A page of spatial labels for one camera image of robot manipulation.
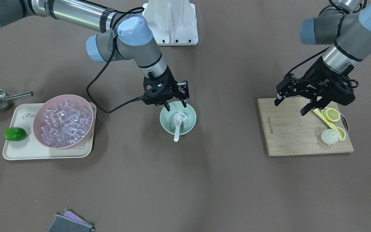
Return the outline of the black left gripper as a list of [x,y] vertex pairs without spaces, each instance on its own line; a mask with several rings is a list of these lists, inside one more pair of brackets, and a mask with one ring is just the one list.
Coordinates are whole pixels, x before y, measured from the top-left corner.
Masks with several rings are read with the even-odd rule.
[[355,101],[352,82],[356,81],[349,79],[348,75],[332,71],[320,57],[303,77],[295,78],[291,72],[284,76],[276,86],[274,105],[279,106],[288,97],[304,97],[310,102],[300,110],[302,116],[314,110],[315,106],[327,106],[330,102],[346,106]]

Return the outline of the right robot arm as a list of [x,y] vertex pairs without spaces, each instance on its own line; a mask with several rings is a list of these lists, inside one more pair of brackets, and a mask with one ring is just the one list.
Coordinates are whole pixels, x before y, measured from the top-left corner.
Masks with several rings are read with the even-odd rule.
[[51,17],[97,31],[86,42],[89,57],[105,62],[97,80],[110,62],[133,59],[143,72],[144,94],[128,102],[170,110],[168,100],[177,98],[186,107],[188,83],[178,82],[153,37],[143,7],[126,12],[87,0],[0,0],[0,29],[28,16]]

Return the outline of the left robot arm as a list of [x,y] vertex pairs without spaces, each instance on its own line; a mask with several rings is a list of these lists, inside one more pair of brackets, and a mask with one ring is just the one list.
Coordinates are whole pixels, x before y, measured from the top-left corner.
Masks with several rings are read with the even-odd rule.
[[288,71],[276,86],[278,106],[284,99],[302,96],[310,100],[300,110],[305,115],[330,102],[348,105],[355,100],[358,81],[350,79],[353,71],[371,54],[371,4],[365,0],[330,0],[319,15],[303,21],[303,44],[328,44],[316,54],[318,59],[301,78]]

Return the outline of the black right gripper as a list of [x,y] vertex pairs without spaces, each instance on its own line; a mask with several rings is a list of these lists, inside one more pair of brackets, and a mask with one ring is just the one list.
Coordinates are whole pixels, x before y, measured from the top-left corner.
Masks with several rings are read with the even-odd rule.
[[151,70],[143,79],[144,95],[143,102],[147,105],[163,105],[170,112],[170,106],[167,102],[174,97],[181,101],[184,108],[189,99],[188,82],[177,83],[169,67],[162,75],[156,76]]

